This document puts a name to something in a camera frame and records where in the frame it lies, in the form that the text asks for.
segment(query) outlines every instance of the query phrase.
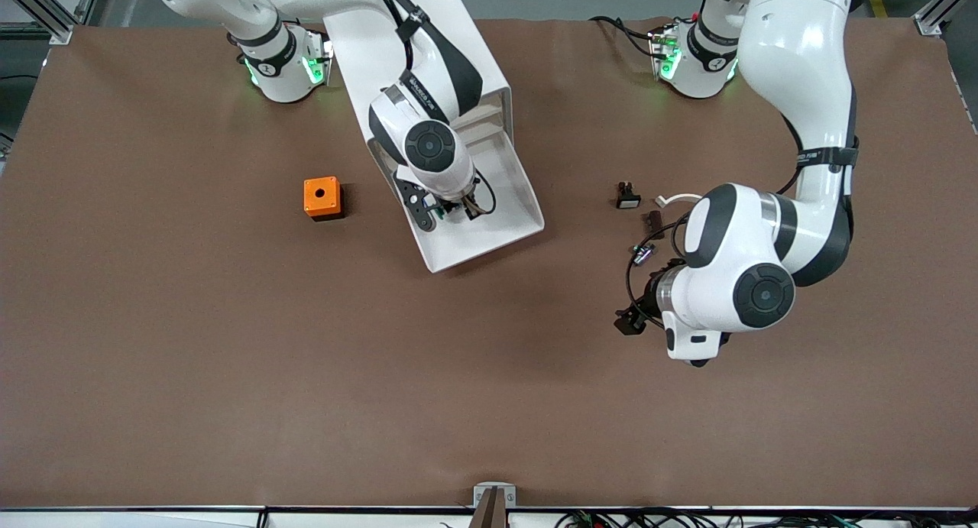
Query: brown table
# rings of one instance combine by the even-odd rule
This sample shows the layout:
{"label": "brown table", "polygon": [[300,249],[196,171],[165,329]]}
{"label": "brown table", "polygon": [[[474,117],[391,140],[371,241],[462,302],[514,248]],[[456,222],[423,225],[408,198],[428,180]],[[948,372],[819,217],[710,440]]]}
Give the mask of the brown table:
{"label": "brown table", "polygon": [[[942,41],[850,24],[849,261],[696,369],[611,325],[643,236],[614,184],[776,189],[779,114],[742,79],[681,99],[594,23],[479,27],[547,229],[434,275],[342,89],[265,101],[220,29],[54,48],[0,180],[0,504],[975,503],[978,141]],[[331,173],[351,214],[316,225]]]}

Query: black connector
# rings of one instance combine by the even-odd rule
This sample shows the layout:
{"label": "black connector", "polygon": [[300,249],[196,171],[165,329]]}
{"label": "black connector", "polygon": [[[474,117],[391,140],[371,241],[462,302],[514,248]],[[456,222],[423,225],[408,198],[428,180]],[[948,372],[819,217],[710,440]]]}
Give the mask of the black connector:
{"label": "black connector", "polygon": [[629,181],[618,183],[618,200],[615,201],[615,207],[618,209],[636,209],[640,205],[642,205],[642,196],[633,193],[632,183]]}

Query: gray floor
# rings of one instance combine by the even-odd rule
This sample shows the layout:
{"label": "gray floor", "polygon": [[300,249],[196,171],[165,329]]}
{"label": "gray floor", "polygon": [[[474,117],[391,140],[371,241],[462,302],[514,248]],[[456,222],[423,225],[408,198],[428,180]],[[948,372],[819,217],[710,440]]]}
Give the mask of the gray floor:
{"label": "gray floor", "polygon": [[[927,0],[883,0],[890,16],[909,16]],[[464,0],[474,18],[521,18],[527,20],[584,20],[597,14],[642,19],[661,15],[687,15],[700,0]],[[865,13],[870,14],[869,7]],[[160,0],[108,0],[100,24],[104,26],[207,26],[171,12]],[[978,0],[958,13],[946,33],[951,64],[965,99],[978,105],[978,45],[969,34],[978,30]],[[2,40],[0,76],[36,75],[47,45],[38,40]],[[0,131],[14,135],[34,89],[32,79],[0,81]]]}

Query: orange box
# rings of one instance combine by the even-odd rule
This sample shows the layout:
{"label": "orange box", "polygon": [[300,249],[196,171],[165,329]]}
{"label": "orange box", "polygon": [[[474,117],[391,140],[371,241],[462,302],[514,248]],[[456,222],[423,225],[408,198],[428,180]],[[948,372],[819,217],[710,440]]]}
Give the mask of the orange box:
{"label": "orange box", "polygon": [[313,221],[333,221],[345,217],[342,188],[336,177],[308,179],[303,187],[306,214]]}

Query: brown tabletop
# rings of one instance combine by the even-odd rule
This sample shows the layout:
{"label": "brown tabletop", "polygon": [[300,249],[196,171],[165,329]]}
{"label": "brown tabletop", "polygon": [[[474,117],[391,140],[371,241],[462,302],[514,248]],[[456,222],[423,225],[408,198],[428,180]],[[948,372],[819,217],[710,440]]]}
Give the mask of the brown tabletop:
{"label": "brown tabletop", "polygon": [[[0,179],[0,504],[978,500],[978,141],[942,41],[851,22],[849,261],[697,369],[611,325],[646,209],[609,201],[778,188],[779,114],[742,79],[681,99],[594,23],[479,28],[547,228],[446,274],[342,89],[266,101],[216,28],[53,48]],[[351,212],[317,225],[325,175]]]}

